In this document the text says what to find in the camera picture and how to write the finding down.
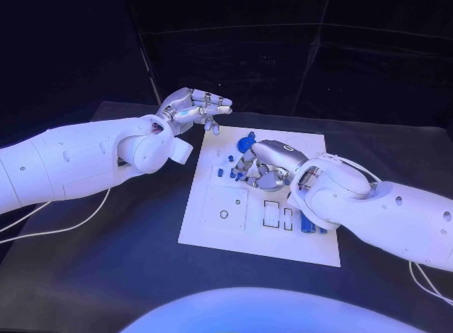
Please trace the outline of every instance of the black table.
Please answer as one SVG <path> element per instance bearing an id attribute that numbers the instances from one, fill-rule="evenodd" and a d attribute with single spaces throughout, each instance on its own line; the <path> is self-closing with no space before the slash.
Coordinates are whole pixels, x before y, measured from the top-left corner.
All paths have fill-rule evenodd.
<path id="1" fill-rule="evenodd" d="M 136 117 L 158 107 L 105 102 L 96 119 Z M 453 145 L 441 128 L 348 123 L 253 113 L 223 125 L 325 135 L 328 152 L 384 180 L 453 198 Z M 200 291 L 268 287 L 314 293 L 366 307 L 431 332 L 453 332 L 453 307 L 416 286 L 408 261 L 338 229 L 341 268 L 178 244 L 204 129 L 187 165 L 113 188 L 106 206 L 79 229 L 17 241 L 0 267 L 0 328 L 118 332 L 159 305 Z M 90 216 L 105 192 L 53 203 L 24 233 L 54 230 Z M 453 273 L 428 269 L 453 298 Z"/>

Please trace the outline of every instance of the small blue piece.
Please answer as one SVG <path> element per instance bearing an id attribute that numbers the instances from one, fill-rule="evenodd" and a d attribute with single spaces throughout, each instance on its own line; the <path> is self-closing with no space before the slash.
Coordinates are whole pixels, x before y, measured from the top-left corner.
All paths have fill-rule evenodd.
<path id="1" fill-rule="evenodd" d="M 239 141 L 239 151 L 243 154 L 249 151 L 252 145 L 256 143 L 255 137 L 255 132 L 250 132 L 249 136 Z"/>
<path id="2" fill-rule="evenodd" d="M 317 232 L 317 225 L 309 221 L 304 213 L 302 213 L 302 232 L 308 234 Z"/>

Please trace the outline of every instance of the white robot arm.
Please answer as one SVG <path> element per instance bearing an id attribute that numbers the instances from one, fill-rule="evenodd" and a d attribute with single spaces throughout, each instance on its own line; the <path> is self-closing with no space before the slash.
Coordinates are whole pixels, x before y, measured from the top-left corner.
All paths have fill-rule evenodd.
<path id="1" fill-rule="evenodd" d="M 157 115 L 60 127 L 0 149 L 0 214 L 89 196 L 157 172 L 168 158 L 184 164 L 193 146 L 175 135 L 194 121 L 219 134 L 213 116 L 230 114 L 232 104 L 219 95 L 182 88 Z"/>
<path id="2" fill-rule="evenodd" d="M 247 176 L 255 160 L 259 178 Z M 399 257 L 453 271 L 453 200 L 395 182 L 372 184 L 341 157 L 324 154 L 309 160 L 278 141 L 255 143 L 233 173 L 266 191 L 291 182 L 289 203 L 320 227 L 344 225 Z"/>

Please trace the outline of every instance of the white board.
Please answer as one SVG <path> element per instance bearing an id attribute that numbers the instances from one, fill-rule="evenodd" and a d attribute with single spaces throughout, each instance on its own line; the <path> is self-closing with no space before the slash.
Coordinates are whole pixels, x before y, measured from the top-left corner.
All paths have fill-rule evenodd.
<path id="1" fill-rule="evenodd" d="M 229 126 L 219 136 L 206 132 L 178 243 L 340 267 L 337 231 L 302 232 L 301 211 L 286 203 L 289 187 L 265 192 L 230 178 L 243 155 L 237 142 L 252 131 L 258 141 L 285 142 L 308 157 L 325 152 L 324 135 Z M 256 165 L 249 175 L 259 176 Z"/>

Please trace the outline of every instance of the white cable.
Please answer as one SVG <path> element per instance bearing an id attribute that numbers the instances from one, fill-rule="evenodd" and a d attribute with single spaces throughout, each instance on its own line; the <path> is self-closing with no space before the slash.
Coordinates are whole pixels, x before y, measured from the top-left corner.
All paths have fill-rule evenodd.
<path id="1" fill-rule="evenodd" d="M 344 157 L 338 157 L 338 158 L 340 158 L 341 161 L 344 161 L 344 162 L 346 162 L 347 164 L 350 164 L 353 167 L 356 167 L 356 168 L 360 169 L 361 171 L 367 172 L 367 173 L 372 175 L 372 177 L 374 178 L 374 180 L 376 180 L 377 182 L 382 182 L 380 177 L 377 177 L 377 176 L 370 172 L 370 170 L 369 170 L 367 168 L 364 168 L 357 162 L 350 161 L 350 159 L 347 159 L 347 158 L 344 158 Z M 439 290 L 436 289 L 435 284 L 432 283 L 432 281 L 431 281 L 431 279 L 429 279 L 429 277 L 428 277 L 428 275 L 426 275 L 426 273 L 425 273 L 425 270 L 422 269 L 421 265 L 419 265 L 418 263 L 415 263 L 416 267 L 419 268 L 419 271 L 422 272 L 422 275 L 423 275 L 423 277 L 425 277 L 425 280 L 428 281 L 429 286 L 432 287 L 432 289 L 434 289 L 435 292 L 431 291 L 431 290 L 428 290 L 428 288 L 419 283 L 419 280 L 416 279 L 416 275 L 415 275 L 415 272 L 413 272 L 412 262 L 409 262 L 409 263 L 410 263 L 410 274 L 412 274 L 412 278 L 413 278 L 416 284 L 419 285 L 419 287 L 421 287 L 428 293 L 431 293 L 435 297 L 444 299 L 444 301 L 448 302 L 448 303 L 451 304 L 451 306 L 453 306 L 453 300 L 449 299 L 449 298 L 447 298 L 447 297 L 442 295 L 442 293 L 441 293 Z"/>
<path id="2" fill-rule="evenodd" d="M 79 227 L 80 227 L 86 222 L 89 222 L 89 220 L 97 215 L 97 212 L 100 211 L 100 209 L 102 209 L 102 207 L 103 207 L 103 205 L 105 205 L 105 202 L 106 202 L 106 200 L 107 200 L 107 198 L 109 198 L 110 190 L 112 190 L 112 189 L 109 189 L 109 191 L 106 192 L 106 196 L 105 196 L 105 199 L 103 199 L 103 201 L 102 201 L 102 203 L 100 203 L 100 206 L 99 206 L 97 210 L 93 212 L 93 214 L 90 215 L 90 217 L 89 217 L 82 223 L 79 223 L 77 225 L 74 225 L 73 227 L 69 227 L 69 228 L 66 228 L 66 229 L 53 230 L 53 231 L 45 231 L 45 232 L 37 232 L 37 233 L 34 233 L 34 234 L 24 234 L 22 236 L 18 236 L 18 237 L 14 237 L 14 238 L 9 238 L 9 239 L 2 240 L 2 241 L 0 241 L 0 244 L 2 244 L 2 243 L 6 243 L 8 241 L 15 241 L 17 239 L 21 239 L 21 238 L 34 237 L 34 236 L 41 236 L 41 235 L 44 235 L 44 234 L 57 234 L 57 233 L 60 233 L 60 232 L 63 232 L 63 231 L 70 231 L 70 230 L 73 230 L 74 228 L 79 228 Z"/>
<path id="3" fill-rule="evenodd" d="M 35 212 L 38 212 L 40 210 L 43 210 L 48 205 L 51 204 L 51 201 L 48 201 L 43 206 L 40 206 L 28 215 L 25 215 L 17 222 L 14 222 L 11 225 L 8 225 L 6 227 L 4 227 L 4 229 L 0 229 L 0 232 L 4 232 L 6 229 L 9 229 L 11 227 L 14 227 L 15 225 L 18 225 Z"/>

